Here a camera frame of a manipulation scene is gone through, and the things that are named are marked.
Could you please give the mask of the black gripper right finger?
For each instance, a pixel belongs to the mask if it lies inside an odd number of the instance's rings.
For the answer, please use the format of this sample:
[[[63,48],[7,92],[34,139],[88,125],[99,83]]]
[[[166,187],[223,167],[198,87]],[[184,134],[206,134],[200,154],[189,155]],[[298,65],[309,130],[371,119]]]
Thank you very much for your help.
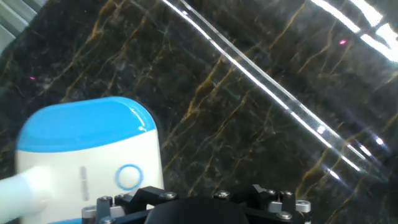
[[[217,190],[214,199],[224,200],[242,214],[241,223],[310,224],[311,203],[288,190],[265,189],[258,184],[235,191]]]

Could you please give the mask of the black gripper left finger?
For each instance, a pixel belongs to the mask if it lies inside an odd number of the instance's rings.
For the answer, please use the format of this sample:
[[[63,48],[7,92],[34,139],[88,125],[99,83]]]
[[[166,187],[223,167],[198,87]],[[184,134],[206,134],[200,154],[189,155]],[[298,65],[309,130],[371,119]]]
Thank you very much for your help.
[[[135,193],[101,196],[96,204],[82,208],[82,224],[144,223],[153,207],[178,199],[178,194],[156,187],[143,187]]]

